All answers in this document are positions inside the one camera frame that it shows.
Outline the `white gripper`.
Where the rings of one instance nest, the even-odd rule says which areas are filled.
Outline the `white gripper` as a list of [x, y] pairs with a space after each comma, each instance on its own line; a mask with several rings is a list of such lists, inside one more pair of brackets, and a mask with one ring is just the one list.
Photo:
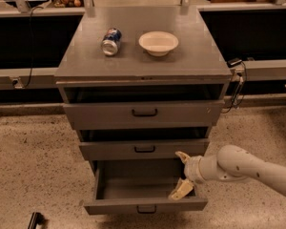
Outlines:
[[180, 178], [169, 194], [168, 199], [180, 200], [186, 197], [194, 188], [195, 184], [202, 184], [203, 177], [200, 173], [199, 162], [202, 156], [189, 156], [188, 154], [177, 151], [175, 153], [184, 164], [184, 175], [186, 179]]

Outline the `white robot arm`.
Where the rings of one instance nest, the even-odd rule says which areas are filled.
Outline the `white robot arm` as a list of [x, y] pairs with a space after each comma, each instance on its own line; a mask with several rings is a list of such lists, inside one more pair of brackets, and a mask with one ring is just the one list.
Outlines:
[[223, 146], [212, 156], [189, 156], [181, 151], [175, 154], [184, 164], [185, 178], [177, 182], [169, 195], [171, 200], [186, 197], [195, 185], [208, 180], [237, 182], [248, 178], [286, 197], [286, 167], [264, 161], [238, 146]]

